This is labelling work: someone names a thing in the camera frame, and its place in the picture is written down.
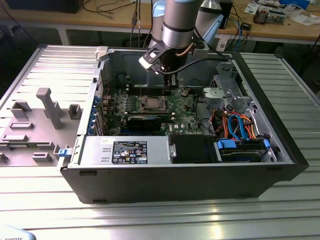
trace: table leg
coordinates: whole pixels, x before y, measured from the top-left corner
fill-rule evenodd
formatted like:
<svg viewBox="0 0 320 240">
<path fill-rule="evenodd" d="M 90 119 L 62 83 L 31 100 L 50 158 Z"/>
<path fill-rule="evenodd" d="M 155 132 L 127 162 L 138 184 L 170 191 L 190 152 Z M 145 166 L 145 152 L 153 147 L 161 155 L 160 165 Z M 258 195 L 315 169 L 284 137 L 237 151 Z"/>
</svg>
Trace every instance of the table leg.
<svg viewBox="0 0 320 240">
<path fill-rule="evenodd" d="M 67 29 L 63 26 L 59 26 L 57 30 L 59 32 L 62 45 L 71 45 L 70 39 L 67 35 Z"/>
</svg>

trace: motherboard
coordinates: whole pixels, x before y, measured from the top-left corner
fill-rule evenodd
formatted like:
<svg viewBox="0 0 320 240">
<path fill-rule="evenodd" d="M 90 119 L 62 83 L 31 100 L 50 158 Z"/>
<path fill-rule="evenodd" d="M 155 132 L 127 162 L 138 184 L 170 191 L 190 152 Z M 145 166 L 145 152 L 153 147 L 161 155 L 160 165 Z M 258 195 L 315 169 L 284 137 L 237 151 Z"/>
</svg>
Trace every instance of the motherboard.
<svg viewBox="0 0 320 240">
<path fill-rule="evenodd" d="M 134 95 L 128 89 L 103 97 L 105 135 L 166 136 L 202 134 L 189 88 L 169 95 Z"/>
</svg>

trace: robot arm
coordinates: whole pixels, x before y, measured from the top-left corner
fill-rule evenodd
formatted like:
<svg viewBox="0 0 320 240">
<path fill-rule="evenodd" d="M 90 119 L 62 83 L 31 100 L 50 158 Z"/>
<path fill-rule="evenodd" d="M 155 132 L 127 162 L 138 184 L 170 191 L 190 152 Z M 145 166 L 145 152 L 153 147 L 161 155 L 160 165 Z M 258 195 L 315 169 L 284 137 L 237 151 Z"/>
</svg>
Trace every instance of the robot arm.
<svg viewBox="0 0 320 240">
<path fill-rule="evenodd" d="M 166 73 L 186 63 L 187 53 L 193 47 L 195 26 L 201 38 L 210 42 L 222 19 L 216 0 L 159 0 L 153 8 L 150 49 L 139 59 L 140 64 L 146 70 L 163 74 L 164 85 L 170 86 L 172 75 Z"/>
</svg>

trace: power supply label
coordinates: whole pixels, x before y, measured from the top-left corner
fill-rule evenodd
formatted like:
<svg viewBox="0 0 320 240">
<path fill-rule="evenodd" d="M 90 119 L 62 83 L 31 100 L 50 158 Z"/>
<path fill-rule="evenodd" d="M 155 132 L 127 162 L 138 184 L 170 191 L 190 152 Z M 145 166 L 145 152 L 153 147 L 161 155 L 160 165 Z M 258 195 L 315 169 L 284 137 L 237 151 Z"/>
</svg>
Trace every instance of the power supply label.
<svg viewBox="0 0 320 240">
<path fill-rule="evenodd" d="M 147 164 L 147 141 L 115 141 L 113 164 Z"/>
</svg>

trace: white sticker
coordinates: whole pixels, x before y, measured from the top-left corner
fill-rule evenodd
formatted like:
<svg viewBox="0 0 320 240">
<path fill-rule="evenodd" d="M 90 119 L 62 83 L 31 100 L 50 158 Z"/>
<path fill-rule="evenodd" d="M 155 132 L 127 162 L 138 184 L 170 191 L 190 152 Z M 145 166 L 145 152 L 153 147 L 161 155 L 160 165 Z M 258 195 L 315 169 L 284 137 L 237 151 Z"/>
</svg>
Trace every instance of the white sticker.
<svg viewBox="0 0 320 240">
<path fill-rule="evenodd" d="M 114 138 L 101 138 L 100 144 L 114 144 L 115 139 Z"/>
</svg>

